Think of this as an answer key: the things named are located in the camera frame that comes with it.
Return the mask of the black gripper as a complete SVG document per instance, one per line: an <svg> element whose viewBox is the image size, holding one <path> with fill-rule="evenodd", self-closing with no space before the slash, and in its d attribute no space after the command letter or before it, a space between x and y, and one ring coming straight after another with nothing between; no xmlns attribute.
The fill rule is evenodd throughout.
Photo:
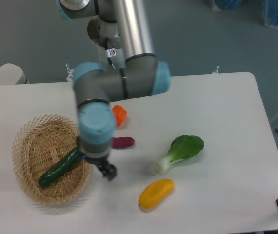
<svg viewBox="0 0 278 234"><path fill-rule="evenodd" d="M96 165L98 170L102 172L103 176L107 178L108 181L112 181L117 176L116 167L113 164L110 164L106 157L86 157L85 160L92 165Z"/></svg>

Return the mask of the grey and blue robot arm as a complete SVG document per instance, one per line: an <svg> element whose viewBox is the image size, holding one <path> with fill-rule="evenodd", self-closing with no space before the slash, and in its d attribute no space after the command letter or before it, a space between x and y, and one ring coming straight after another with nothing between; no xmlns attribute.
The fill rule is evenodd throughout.
<svg viewBox="0 0 278 234"><path fill-rule="evenodd" d="M90 164L112 180L117 169L108 162L116 121L110 102L166 92L171 74L166 62L158 61L141 0L59 0L60 14L68 20L99 19L96 30L109 45L119 37L125 66L105 70L85 62L73 71L72 85L78 113L78 147Z"/></svg>

